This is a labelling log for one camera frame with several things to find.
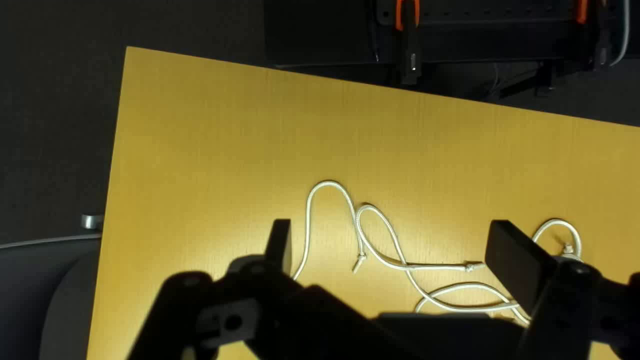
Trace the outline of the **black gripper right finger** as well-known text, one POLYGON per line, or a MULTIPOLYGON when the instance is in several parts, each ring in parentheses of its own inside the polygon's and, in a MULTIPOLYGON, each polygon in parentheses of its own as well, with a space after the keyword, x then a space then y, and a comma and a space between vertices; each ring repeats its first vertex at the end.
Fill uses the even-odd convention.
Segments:
POLYGON ((558 269, 556 261, 510 221, 492 221, 484 262, 512 299, 532 313, 545 280, 558 269))

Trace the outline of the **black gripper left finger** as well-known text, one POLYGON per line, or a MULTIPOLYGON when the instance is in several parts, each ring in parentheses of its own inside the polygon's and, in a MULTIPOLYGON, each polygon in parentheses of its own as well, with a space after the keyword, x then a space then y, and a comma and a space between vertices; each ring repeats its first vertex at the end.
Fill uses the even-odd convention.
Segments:
POLYGON ((292 222, 286 219, 278 219, 271 222, 271 230, 265 243, 264 257, 269 261, 274 270, 279 270, 284 275, 292 269, 292 222))

